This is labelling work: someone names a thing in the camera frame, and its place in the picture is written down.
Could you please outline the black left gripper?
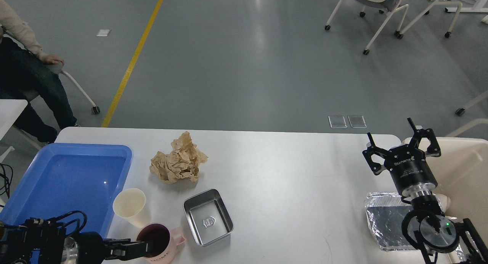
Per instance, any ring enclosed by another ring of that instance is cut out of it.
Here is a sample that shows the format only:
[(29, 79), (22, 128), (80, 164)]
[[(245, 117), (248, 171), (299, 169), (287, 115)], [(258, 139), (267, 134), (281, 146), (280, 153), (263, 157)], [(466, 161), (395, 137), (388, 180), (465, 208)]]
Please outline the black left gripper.
[(64, 264), (101, 264), (105, 259), (131, 259), (147, 257), (153, 251), (153, 241), (131, 241), (106, 238), (96, 232), (83, 232), (67, 237), (63, 244)]

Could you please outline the person's hand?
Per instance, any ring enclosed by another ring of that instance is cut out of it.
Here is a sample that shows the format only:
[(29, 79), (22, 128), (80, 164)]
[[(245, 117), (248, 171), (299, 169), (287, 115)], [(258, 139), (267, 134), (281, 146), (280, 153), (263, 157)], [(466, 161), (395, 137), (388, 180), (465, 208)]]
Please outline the person's hand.
[(59, 57), (56, 54), (47, 54), (41, 60), (44, 64), (59, 64), (59, 63), (61, 63), (64, 65), (64, 59), (62, 59), (61, 57)]

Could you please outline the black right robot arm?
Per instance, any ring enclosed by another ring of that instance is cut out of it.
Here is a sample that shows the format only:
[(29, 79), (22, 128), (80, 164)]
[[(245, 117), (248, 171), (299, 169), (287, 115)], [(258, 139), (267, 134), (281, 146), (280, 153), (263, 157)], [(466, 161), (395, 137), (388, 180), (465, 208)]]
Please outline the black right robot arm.
[(463, 241), (468, 254), (466, 264), (486, 264), (487, 246), (473, 222), (454, 222), (441, 207), (434, 194), (438, 187), (427, 158), (439, 158), (441, 148), (431, 128), (418, 128), (411, 118), (413, 135), (406, 144), (388, 150), (378, 147), (368, 132), (367, 148), (362, 152), (374, 175), (388, 171), (401, 197), (412, 207), (401, 222), (401, 233), (407, 242), (422, 254), (426, 264), (435, 264), (438, 254), (454, 252)]

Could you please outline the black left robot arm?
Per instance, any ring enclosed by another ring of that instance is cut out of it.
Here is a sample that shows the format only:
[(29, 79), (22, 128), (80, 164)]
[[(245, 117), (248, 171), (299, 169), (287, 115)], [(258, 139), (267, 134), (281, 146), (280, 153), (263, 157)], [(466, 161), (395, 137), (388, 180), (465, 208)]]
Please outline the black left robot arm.
[(118, 259), (128, 261), (148, 256), (153, 241), (102, 238), (96, 232), (82, 232), (87, 215), (63, 220), (76, 211), (49, 219), (30, 218), (20, 225), (1, 224), (1, 263), (29, 264), (38, 252), (38, 264), (101, 264)]

